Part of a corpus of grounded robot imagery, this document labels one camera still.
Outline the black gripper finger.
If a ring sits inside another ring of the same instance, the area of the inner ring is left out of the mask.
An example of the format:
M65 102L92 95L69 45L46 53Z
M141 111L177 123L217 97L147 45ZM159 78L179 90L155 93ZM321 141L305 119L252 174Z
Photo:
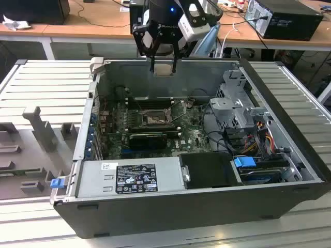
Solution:
M133 27L132 34L136 42L139 54L151 59L150 72L154 72L155 56L162 40L161 31L157 28L155 23L150 22L145 25L135 25ZM151 37L151 43L149 46L146 46L143 41L146 34L149 34Z
M193 41L187 42L181 31L172 33L172 47L173 47L173 65L172 73L176 72L177 61L182 58L188 58L193 50Z

